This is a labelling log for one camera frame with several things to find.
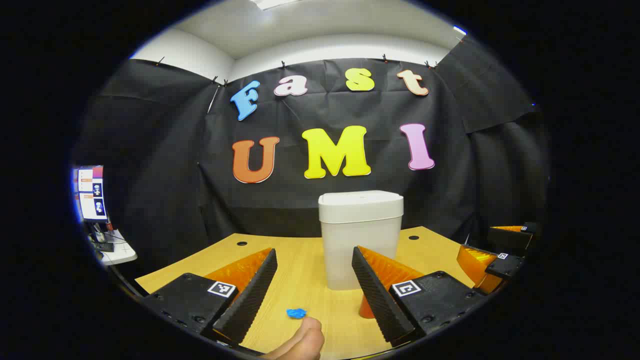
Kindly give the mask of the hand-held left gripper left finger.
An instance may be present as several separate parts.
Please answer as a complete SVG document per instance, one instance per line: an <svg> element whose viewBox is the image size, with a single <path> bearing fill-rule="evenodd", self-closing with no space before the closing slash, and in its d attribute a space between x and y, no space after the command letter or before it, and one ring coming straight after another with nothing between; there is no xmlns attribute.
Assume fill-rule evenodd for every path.
<svg viewBox="0 0 640 360"><path fill-rule="evenodd" d="M212 341L237 346L245 339L278 269L265 248L206 276L186 272L142 299L156 315Z"/></svg>

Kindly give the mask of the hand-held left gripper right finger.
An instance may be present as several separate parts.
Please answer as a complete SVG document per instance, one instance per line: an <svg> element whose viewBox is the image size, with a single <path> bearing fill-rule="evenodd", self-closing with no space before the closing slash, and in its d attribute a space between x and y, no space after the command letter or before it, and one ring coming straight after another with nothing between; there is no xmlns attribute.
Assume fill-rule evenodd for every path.
<svg viewBox="0 0 640 360"><path fill-rule="evenodd" d="M371 251L355 246L351 266L385 341L392 347L430 338L461 322L487 294L445 271L383 285Z"/></svg>

